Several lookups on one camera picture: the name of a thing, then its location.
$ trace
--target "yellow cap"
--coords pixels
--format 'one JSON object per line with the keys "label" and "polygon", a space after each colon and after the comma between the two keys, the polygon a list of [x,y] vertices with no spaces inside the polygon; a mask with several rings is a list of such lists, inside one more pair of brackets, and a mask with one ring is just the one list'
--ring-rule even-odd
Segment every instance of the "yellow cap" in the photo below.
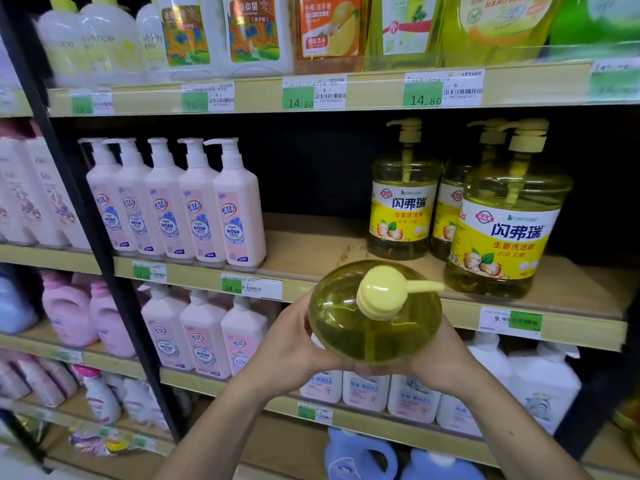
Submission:
{"label": "yellow cap", "polygon": [[78,13],[78,7],[72,0],[49,0],[51,7],[55,11],[70,11]]}
{"label": "yellow cap", "polygon": [[420,143],[422,138],[422,120],[420,118],[405,118],[393,120],[387,126],[402,125],[400,129],[400,143]]}
{"label": "yellow cap", "polygon": [[549,121],[544,118],[528,118],[502,125],[499,131],[515,128],[509,149],[512,152],[540,153],[547,141]]}
{"label": "yellow cap", "polygon": [[493,118],[491,120],[471,121],[467,128],[471,126],[484,125],[484,131],[480,134],[480,144],[504,144],[507,134],[500,128],[507,124],[504,118]]}
{"label": "yellow cap", "polygon": [[428,280],[407,280],[395,267],[372,267],[358,286],[356,303],[372,320],[390,320],[403,307],[409,293],[444,291],[444,284]]}

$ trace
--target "yellow pump bottle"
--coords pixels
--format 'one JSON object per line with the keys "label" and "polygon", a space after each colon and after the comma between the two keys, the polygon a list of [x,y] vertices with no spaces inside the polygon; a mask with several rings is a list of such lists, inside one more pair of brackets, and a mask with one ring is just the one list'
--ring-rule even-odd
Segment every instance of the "yellow pump bottle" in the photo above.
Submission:
{"label": "yellow pump bottle", "polygon": [[505,124],[507,124],[507,120],[503,118],[469,123],[467,128],[484,125],[484,131],[480,134],[479,158],[478,155],[471,155],[470,158],[448,160],[444,165],[438,186],[433,231],[429,243],[431,254],[441,261],[446,261],[449,257],[449,250],[458,222],[458,213],[462,205],[465,177],[478,162],[498,157],[499,149],[507,138],[506,133],[500,131],[499,128]]}
{"label": "yellow pump bottle", "polygon": [[511,160],[494,159],[471,170],[445,266],[454,290],[522,298],[530,290],[542,252],[572,179],[535,158],[549,123],[507,123],[515,128]]}
{"label": "yellow pump bottle", "polygon": [[393,260],[418,259],[427,251],[431,213],[442,163],[415,160],[422,137],[422,120],[389,121],[401,125],[401,149],[373,163],[371,219],[367,250]]}
{"label": "yellow pump bottle", "polygon": [[469,67],[532,60],[562,0],[447,0],[442,65]]}
{"label": "yellow pump bottle", "polygon": [[443,290],[400,263],[349,263],[316,285],[309,324],[327,349],[356,362],[403,362],[436,335]]}

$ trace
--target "pink detergent jug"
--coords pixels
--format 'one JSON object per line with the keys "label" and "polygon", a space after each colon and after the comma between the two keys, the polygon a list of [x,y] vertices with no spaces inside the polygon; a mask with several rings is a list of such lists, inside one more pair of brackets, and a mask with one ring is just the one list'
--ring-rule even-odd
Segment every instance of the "pink detergent jug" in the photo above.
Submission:
{"label": "pink detergent jug", "polygon": [[89,320],[89,293],[72,285],[57,271],[40,272],[44,284],[42,306],[60,341],[72,347],[86,347],[98,341]]}
{"label": "pink detergent jug", "polygon": [[89,319],[110,354],[123,358],[136,354],[107,283],[101,279],[91,283]]}

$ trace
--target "shelf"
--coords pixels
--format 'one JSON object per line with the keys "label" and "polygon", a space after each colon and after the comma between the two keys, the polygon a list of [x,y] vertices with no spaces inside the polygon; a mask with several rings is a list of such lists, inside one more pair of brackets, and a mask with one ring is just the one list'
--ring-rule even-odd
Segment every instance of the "shelf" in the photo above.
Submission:
{"label": "shelf", "polygon": [[163,456],[140,450],[110,457],[82,453],[69,443],[68,431],[64,428],[52,428],[41,446],[47,454],[45,467],[87,480],[148,479],[164,462]]}
{"label": "shelf", "polygon": [[84,348],[61,344],[51,323],[46,319],[32,329],[18,335],[0,333],[0,348],[62,360],[63,362],[83,363],[101,371],[116,372],[137,379],[147,378],[138,359],[124,359],[109,355],[102,342],[96,342],[94,345]]}
{"label": "shelf", "polygon": [[[166,368],[160,370],[160,379],[164,384],[212,396],[219,395],[226,386],[223,381]],[[314,404],[305,398],[292,394],[271,400],[265,407],[265,411],[297,418],[298,403],[300,402]],[[457,456],[490,467],[498,467],[489,447],[482,439],[452,433],[436,425],[419,425],[404,421],[388,413],[358,410],[342,403],[317,403],[317,405],[333,410],[332,426],[337,428],[350,429],[357,433]],[[318,428],[319,430],[324,429],[321,425],[317,425],[316,429]],[[286,438],[283,441],[290,441],[290,434],[279,433],[278,437]],[[318,443],[315,437],[311,440],[307,438],[300,440],[298,443],[305,444],[305,441]],[[583,463],[596,480],[640,479],[640,463],[628,450],[623,433],[612,424],[606,424],[596,437],[585,453]]]}
{"label": "shelf", "polygon": [[146,444],[145,448],[149,451],[165,456],[171,453],[175,446],[169,433],[157,428],[140,426],[133,422],[124,412],[121,418],[113,425],[103,426],[98,424],[93,419],[82,388],[73,397],[55,409],[40,405],[34,393],[15,401],[0,397],[0,407],[18,414],[66,426],[67,428],[85,428],[89,431],[95,431],[100,436],[142,442]]}
{"label": "shelf", "polygon": [[95,257],[91,253],[49,248],[0,244],[0,262],[88,274],[102,274]]}
{"label": "shelf", "polygon": [[[346,109],[402,109],[405,72],[425,69],[349,74]],[[591,61],[528,63],[487,68],[482,107],[580,105],[587,103]],[[114,87],[116,116],[182,114],[182,85]],[[52,117],[72,116],[68,89],[50,89]],[[282,78],[235,80],[235,112],[283,112]]]}
{"label": "shelf", "polygon": [[0,118],[20,118],[22,116],[33,116],[24,91],[0,88]]}
{"label": "shelf", "polygon": [[[367,252],[361,227],[332,217],[264,214],[267,259],[254,273],[220,271],[200,266],[165,263],[166,282],[191,288],[221,291],[221,274],[235,273],[282,281],[282,300],[293,302],[337,266],[375,258]],[[115,258],[116,276],[133,278],[133,261]],[[404,261],[427,279],[442,281],[444,263],[431,254]],[[615,275],[618,271],[608,270]],[[542,338],[578,346],[619,351],[627,323],[623,311],[640,284],[628,283],[618,295],[589,277],[566,258],[545,256],[529,294],[521,300],[468,295],[448,288],[440,293],[442,311],[458,328],[476,330],[482,306],[544,314]]]}

